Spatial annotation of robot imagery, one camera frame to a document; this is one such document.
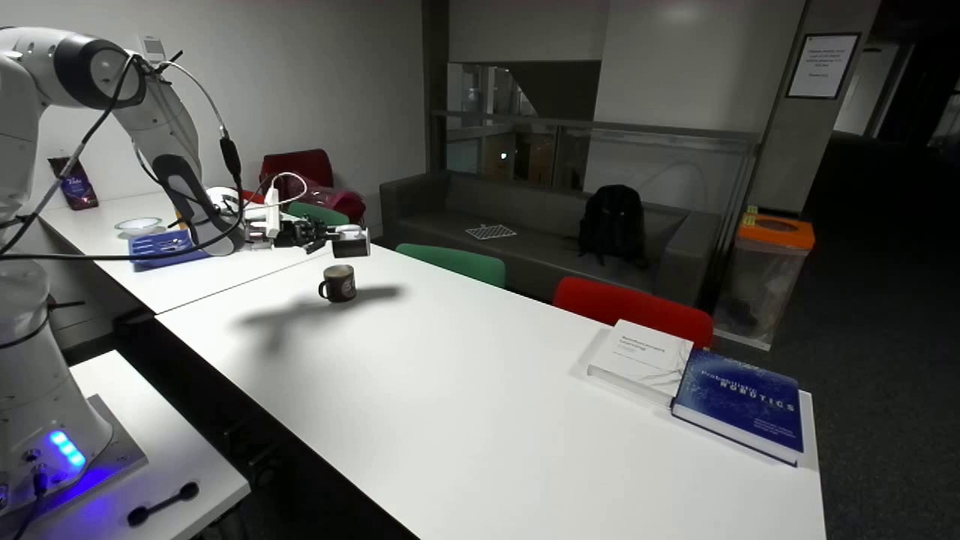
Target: black backpack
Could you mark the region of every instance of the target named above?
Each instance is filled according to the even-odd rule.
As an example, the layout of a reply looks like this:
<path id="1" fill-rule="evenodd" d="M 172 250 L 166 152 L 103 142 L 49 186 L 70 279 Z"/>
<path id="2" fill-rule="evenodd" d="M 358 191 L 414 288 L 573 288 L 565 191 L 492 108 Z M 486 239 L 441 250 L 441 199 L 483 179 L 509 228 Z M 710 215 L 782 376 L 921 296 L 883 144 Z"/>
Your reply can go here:
<path id="1" fill-rule="evenodd" d="M 641 264 L 641 202 L 630 186 L 600 186 L 580 222 L 580 252 L 618 255 L 630 264 Z"/>

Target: floor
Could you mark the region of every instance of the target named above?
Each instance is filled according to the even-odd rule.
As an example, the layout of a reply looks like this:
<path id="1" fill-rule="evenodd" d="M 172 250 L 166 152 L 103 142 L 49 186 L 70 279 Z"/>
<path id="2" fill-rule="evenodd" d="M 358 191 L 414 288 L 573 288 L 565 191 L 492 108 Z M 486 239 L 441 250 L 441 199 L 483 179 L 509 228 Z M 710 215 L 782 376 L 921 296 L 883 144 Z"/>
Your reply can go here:
<path id="1" fill-rule="evenodd" d="M 806 205 L 820 242 L 773 350 L 721 346 L 812 390 L 831 540 L 960 540 L 957 205 L 960 171 L 941 160 L 835 142 Z M 145 360 L 182 358 L 159 330 L 139 332 Z M 216 433 L 222 417 L 188 395 L 210 395 L 210 381 L 159 383 Z M 278 433 L 251 422 L 261 438 Z M 258 481 L 204 536 L 405 536 L 298 443 L 283 438 L 267 457 L 220 443 Z"/>

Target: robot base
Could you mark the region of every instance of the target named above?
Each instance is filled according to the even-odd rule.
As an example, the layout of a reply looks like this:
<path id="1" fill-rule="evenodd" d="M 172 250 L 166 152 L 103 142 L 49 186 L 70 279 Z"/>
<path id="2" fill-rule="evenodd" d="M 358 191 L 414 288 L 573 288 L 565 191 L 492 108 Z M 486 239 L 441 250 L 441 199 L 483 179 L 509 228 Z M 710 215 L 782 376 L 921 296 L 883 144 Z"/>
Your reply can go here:
<path id="1" fill-rule="evenodd" d="M 97 495 L 98 489 L 105 489 L 105 487 L 118 482 L 120 477 L 146 465 L 145 450 L 129 438 L 129 433 L 120 426 L 120 420 L 110 414 L 110 408 L 98 395 L 91 395 L 88 402 L 92 410 L 98 410 L 98 417 L 105 422 L 110 422 L 115 435 L 110 435 L 107 447 L 91 461 L 83 477 L 74 481 L 70 489 L 61 489 L 49 498 L 36 500 L 39 506 L 29 503 L 29 506 L 20 506 L 20 509 L 2 517 L 0 536 L 11 536 L 29 514 L 39 514 L 39 517 L 53 514 L 65 503 L 74 503 L 80 498 Z"/>

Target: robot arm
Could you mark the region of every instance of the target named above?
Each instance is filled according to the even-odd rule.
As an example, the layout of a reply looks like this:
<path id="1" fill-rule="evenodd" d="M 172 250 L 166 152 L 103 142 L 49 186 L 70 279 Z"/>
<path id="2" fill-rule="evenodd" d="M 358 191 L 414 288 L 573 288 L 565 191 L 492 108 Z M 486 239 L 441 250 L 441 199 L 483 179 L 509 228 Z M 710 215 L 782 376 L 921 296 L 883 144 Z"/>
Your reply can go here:
<path id="1" fill-rule="evenodd" d="M 44 106 L 107 108 L 118 94 L 115 116 L 152 166 L 193 239 L 210 242 L 229 235 L 204 250 L 210 255 L 244 247 L 244 232 L 222 219 L 200 186 L 199 132 L 159 70 L 105 38 L 11 28 L 0 29 L 0 88 L 0 226 L 29 191 Z"/>

